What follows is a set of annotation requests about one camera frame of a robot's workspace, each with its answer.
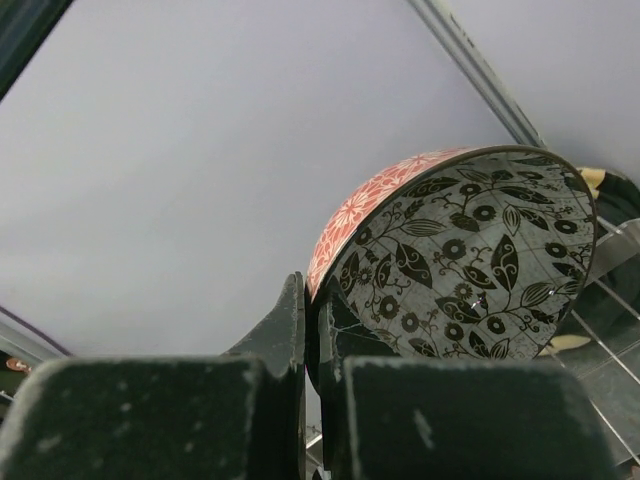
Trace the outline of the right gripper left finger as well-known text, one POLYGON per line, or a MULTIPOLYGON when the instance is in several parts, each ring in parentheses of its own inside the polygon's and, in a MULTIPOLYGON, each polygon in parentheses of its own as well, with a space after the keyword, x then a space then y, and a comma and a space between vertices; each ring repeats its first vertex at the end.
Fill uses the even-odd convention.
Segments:
POLYGON ((38 366, 1 427, 5 479, 301 479, 305 286, 219 355, 38 366))

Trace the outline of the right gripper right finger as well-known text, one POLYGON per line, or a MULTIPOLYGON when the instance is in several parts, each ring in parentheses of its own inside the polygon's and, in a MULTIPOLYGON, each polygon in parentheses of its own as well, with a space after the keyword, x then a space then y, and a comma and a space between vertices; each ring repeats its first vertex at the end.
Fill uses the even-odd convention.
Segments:
POLYGON ((335 479, 612 479, 565 370, 393 355, 338 293, 318 310, 324 466, 335 479))

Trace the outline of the black leaf patterned bowl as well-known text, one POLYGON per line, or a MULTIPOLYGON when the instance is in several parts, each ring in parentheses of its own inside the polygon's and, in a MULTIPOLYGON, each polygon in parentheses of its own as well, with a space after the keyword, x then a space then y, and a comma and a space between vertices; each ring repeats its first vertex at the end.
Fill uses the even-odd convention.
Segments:
POLYGON ((380 171, 333 213, 307 271, 340 330, 378 354, 476 360, 541 356, 583 291, 595 199, 579 170, 534 147, 460 147, 380 171))

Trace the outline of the stainless steel dish rack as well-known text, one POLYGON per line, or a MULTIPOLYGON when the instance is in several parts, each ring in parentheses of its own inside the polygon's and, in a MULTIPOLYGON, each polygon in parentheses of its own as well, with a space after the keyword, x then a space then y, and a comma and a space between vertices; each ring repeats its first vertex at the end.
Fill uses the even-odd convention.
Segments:
POLYGON ((347 300, 341 338, 370 355, 555 360, 578 375, 615 461, 639 456, 639 257, 630 227, 596 246, 544 242, 551 272, 503 292, 490 277, 495 244, 438 222, 374 221, 357 229, 331 276, 347 300))

